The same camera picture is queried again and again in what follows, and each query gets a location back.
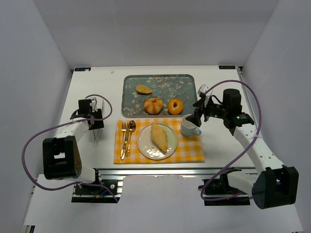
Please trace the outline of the long pale bread loaf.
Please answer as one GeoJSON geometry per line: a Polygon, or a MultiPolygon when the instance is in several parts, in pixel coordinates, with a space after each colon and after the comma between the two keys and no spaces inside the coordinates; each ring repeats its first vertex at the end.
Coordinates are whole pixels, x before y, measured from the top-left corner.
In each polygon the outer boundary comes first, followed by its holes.
{"type": "Polygon", "coordinates": [[[168,149],[168,138],[166,131],[156,123],[151,124],[151,139],[162,152],[168,149]]]}

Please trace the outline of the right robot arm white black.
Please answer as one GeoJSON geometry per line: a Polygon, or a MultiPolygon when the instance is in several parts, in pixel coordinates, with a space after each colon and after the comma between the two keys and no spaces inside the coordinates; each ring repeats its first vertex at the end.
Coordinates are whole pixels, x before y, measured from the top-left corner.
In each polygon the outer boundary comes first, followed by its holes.
{"type": "Polygon", "coordinates": [[[244,153],[249,156],[257,170],[258,175],[253,176],[226,165],[216,173],[222,181],[223,188],[240,190],[252,197],[260,209],[294,204],[298,171],[293,166],[284,165],[259,137],[259,127],[255,126],[249,114],[242,111],[239,90],[224,90],[223,100],[218,104],[213,102],[206,85],[200,87],[198,95],[200,100],[193,104],[195,111],[186,117],[186,120],[200,127],[201,117],[204,121],[208,121],[210,117],[222,119],[224,126],[243,146],[244,153]]]}

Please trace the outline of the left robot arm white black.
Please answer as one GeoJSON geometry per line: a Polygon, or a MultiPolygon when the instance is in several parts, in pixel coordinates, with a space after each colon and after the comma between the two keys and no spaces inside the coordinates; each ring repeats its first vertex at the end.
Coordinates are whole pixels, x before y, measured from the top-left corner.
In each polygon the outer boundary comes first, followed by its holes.
{"type": "Polygon", "coordinates": [[[72,122],[57,136],[43,141],[44,176],[48,180],[71,180],[94,183],[98,172],[82,164],[78,142],[88,131],[98,131],[104,127],[102,110],[97,107],[97,99],[78,101],[77,113],[72,122]]]}

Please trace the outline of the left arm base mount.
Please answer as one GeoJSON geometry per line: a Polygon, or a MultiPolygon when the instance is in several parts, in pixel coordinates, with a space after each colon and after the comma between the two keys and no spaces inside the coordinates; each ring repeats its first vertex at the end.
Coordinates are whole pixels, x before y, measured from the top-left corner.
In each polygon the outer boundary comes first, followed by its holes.
{"type": "Polygon", "coordinates": [[[89,184],[78,184],[74,186],[72,203],[117,203],[120,200],[123,177],[107,175],[102,171],[96,171],[96,180],[89,184]]]}

